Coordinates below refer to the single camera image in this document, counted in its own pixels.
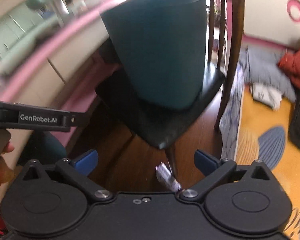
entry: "bed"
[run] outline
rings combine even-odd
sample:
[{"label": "bed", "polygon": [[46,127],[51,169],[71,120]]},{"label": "bed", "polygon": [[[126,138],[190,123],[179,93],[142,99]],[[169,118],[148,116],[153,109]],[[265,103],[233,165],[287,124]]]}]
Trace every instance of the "bed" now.
[{"label": "bed", "polygon": [[[227,4],[229,16],[231,6],[229,1]],[[228,42],[230,35],[231,26],[228,26]],[[267,72],[267,68],[276,67],[287,49],[298,48],[300,0],[246,0],[240,57],[230,101],[220,122],[221,158],[233,159],[238,164],[262,160],[288,194],[293,211],[284,232],[293,240],[300,240],[300,150],[289,139],[289,125],[297,97],[293,98],[290,88],[282,89],[285,91],[278,111],[253,100],[250,93],[253,82],[247,68],[254,65]],[[249,58],[250,51],[257,53]]]}]

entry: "blue gripper pad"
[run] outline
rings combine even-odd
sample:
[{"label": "blue gripper pad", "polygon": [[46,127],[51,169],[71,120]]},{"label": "blue gripper pad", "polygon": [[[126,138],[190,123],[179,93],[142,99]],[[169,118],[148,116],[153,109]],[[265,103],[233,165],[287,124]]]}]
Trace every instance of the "blue gripper pad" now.
[{"label": "blue gripper pad", "polygon": [[194,153],[194,165],[204,176],[208,176],[220,167],[221,162],[210,154],[196,150]]},{"label": "blue gripper pad", "polygon": [[96,150],[89,150],[72,160],[71,164],[77,172],[88,176],[98,165],[98,159],[98,152]]}]

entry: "chair leg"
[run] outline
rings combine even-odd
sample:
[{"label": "chair leg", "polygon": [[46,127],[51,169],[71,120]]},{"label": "chair leg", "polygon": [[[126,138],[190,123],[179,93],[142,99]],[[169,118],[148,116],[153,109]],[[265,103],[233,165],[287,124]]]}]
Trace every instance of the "chair leg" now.
[{"label": "chair leg", "polygon": [[176,178],[178,176],[177,164],[176,164],[176,145],[173,143],[170,147],[165,149],[166,157],[170,166],[172,175]]},{"label": "chair leg", "polygon": [[223,90],[222,90],[220,108],[219,108],[216,123],[214,125],[215,131],[219,131],[221,117],[222,117],[223,113],[225,112],[226,106],[229,102],[234,75],[235,75],[235,68],[228,68],[226,82],[225,82]]}]

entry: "wooden floor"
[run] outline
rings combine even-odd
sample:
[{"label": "wooden floor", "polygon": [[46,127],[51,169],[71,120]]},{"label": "wooden floor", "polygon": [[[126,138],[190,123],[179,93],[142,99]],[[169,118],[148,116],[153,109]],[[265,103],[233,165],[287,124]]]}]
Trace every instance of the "wooden floor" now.
[{"label": "wooden floor", "polygon": [[[203,178],[194,166],[197,149],[220,157],[222,140],[213,126],[217,117],[221,93],[218,93],[207,110],[176,142],[178,181],[183,188]],[[162,150],[150,147],[138,136],[112,117],[103,104],[95,110],[89,126],[77,141],[70,158],[89,149],[99,153],[99,163],[90,174],[97,184],[110,191],[164,191],[155,176],[155,166],[165,162]]]}]

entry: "teal cylinder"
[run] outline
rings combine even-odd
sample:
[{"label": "teal cylinder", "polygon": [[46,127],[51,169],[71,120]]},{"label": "teal cylinder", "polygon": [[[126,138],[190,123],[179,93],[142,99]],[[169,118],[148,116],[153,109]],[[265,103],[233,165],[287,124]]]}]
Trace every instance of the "teal cylinder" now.
[{"label": "teal cylinder", "polygon": [[202,87],[206,14],[206,0],[129,0],[101,14],[139,98],[191,106]]}]

